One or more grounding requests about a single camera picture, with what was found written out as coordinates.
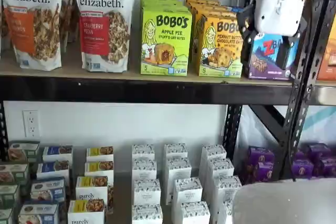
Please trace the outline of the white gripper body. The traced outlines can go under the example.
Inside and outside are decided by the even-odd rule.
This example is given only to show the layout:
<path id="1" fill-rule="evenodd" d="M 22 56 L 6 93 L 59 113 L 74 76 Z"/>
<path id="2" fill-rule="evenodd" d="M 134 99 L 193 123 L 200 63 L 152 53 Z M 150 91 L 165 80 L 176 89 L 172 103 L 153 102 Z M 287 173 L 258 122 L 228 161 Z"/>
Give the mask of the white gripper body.
<path id="1" fill-rule="evenodd" d="M 251 0 L 259 33 L 293 36 L 299 27 L 305 0 Z"/>

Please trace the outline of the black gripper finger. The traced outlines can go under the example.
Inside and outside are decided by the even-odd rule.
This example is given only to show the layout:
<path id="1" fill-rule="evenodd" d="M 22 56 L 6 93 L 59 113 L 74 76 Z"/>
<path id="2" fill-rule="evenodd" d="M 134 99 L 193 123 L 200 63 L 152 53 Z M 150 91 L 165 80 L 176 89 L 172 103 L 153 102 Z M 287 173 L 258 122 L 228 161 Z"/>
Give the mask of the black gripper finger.
<path id="1" fill-rule="evenodd" d="M 258 31 L 255 28 L 255 8 L 256 1 L 252 1 L 237 13 L 238 28 L 243 39 L 240 60 L 246 69 L 250 68 L 253 45 L 258 35 Z"/>
<path id="2" fill-rule="evenodd" d="M 279 46 L 277 59 L 276 59 L 276 65 L 281 69 L 286 69 L 289 53 L 295 43 L 299 41 L 300 36 L 305 31 L 307 27 L 307 21 L 306 20 L 300 20 L 298 30 L 296 33 L 292 36 L 284 36 L 282 35 L 282 44 Z"/>

